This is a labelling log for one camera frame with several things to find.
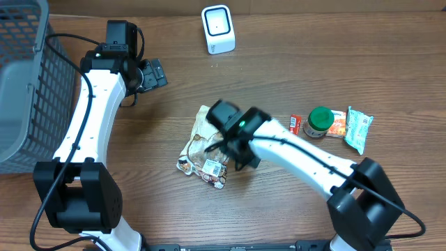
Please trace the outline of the green lid jar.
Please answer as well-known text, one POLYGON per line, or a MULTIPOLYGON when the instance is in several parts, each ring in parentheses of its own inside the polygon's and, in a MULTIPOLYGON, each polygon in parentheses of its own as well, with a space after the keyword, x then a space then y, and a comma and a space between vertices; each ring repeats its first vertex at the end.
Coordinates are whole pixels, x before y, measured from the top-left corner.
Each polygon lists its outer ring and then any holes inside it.
POLYGON ((310 112, 303 130, 310 137, 323 137, 334 123, 334 119, 334 114, 330 109, 317 107, 310 112))

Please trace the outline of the white barcode scanner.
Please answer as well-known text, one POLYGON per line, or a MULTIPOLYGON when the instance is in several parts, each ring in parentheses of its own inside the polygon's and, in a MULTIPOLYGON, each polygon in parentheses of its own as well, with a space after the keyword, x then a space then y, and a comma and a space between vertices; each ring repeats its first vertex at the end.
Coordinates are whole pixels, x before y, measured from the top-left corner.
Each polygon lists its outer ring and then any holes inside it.
POLYGON ((222 54, 236 48, 236 37, 228 6, 208 6, 201 11, 209 54, 222 54))

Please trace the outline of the grey plastic basket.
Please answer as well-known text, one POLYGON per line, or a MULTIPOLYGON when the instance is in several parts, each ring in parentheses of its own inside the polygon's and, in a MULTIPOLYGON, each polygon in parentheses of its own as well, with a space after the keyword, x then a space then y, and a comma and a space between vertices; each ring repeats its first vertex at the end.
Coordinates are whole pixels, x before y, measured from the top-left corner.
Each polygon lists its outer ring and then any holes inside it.
POLYGON ((76 73, 49 23, 46 1, 1 2, 1 173, 48 161, 70 124, 76 73))

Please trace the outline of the orange tissue pack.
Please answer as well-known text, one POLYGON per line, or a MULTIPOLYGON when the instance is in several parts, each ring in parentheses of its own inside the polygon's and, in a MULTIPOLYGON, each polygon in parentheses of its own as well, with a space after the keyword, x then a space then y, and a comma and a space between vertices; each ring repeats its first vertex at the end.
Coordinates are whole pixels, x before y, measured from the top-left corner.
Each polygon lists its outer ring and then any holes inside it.
POLYGON ((346 135, 346 117, 347 113, 343 111, 332 110, 334 122, 326 132, 329 137, 343 138, 346 135))

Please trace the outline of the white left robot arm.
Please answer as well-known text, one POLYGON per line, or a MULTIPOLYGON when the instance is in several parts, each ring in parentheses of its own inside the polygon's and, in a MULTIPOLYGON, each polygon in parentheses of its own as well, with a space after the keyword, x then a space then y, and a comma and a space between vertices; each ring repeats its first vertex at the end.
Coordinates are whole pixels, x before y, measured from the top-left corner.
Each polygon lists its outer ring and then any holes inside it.
POLYGON ((148 249, 144 236, 123 218, 122 193, 106 167, 123 99, 167 84, 160 61, 144 58, 144 46, 137 25, 108 21, 105 42, 75 65, 81 87, 68 131, 52 159, 37 162, 33 171, 38 216, 74 234, 76 242, 91 241, 101 250, 148 249))

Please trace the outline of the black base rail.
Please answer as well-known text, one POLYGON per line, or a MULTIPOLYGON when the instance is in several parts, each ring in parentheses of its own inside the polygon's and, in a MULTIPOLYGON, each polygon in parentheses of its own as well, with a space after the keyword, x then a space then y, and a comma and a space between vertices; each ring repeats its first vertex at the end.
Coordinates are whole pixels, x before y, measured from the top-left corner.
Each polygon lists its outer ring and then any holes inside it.
POLYGON ((228 244, 228 245, 149 245, 144 243, 145 251, 347 251, 354 250, 340 237, 333 240, 296 241, 295 243, 228 244))

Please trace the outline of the teal tissue pack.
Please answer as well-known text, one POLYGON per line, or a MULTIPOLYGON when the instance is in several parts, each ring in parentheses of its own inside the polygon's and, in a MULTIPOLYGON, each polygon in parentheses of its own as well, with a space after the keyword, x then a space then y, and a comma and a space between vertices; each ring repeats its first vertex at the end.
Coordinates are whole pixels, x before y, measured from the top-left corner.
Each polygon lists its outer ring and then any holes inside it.
POLYGON ((373 119, 373 116, 356 111, 351 106, 348 107, 344 141, 356 149, 360 155, 364 153, 367 134, 373 119))

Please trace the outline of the beige brown snack bag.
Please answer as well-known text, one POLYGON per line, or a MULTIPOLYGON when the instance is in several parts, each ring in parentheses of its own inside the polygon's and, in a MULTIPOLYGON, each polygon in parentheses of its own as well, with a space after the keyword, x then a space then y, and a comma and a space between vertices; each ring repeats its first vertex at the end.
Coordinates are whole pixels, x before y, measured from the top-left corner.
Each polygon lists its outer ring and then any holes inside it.
POLYGON ((214 188, 222 189, 226 183, 229 157, 219 149, 205 150, 222 140, 221 133, 206 120, 209 107, 202 105, 195 116, 190 140, 180 152, 176 167, 184 174, 196 174, 214 188))

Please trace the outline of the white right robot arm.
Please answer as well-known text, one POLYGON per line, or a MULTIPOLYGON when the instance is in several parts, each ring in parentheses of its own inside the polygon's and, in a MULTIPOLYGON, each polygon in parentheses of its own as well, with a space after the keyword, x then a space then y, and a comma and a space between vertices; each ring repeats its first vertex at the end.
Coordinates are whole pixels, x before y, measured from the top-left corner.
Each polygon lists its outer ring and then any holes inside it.
POLYGON ((297 241, 297 250, 391 250, 388 231, 404 209, 383 168, 374 160, 361 163, 332 155, 289 132, 256 107, 246 112, 218 100, 206 120, 222 141, 206 150, 221 150, 236 169, 276 165, 310 185, 326 201, 335 235, 330 240, 297 241))

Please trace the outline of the red snack stick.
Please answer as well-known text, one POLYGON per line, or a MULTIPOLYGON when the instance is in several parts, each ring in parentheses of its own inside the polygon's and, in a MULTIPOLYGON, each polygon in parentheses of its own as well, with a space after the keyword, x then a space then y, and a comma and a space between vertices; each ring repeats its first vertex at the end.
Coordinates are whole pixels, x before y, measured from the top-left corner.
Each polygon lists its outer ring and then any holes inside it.
POLYGON ((290 123, 289 123, 289 131, 293 133, 294 135, 298 135, 300 131, 300 124, 302 122, 302 117, 298 116, 296 114, 292 114, 290 116, 290 123))

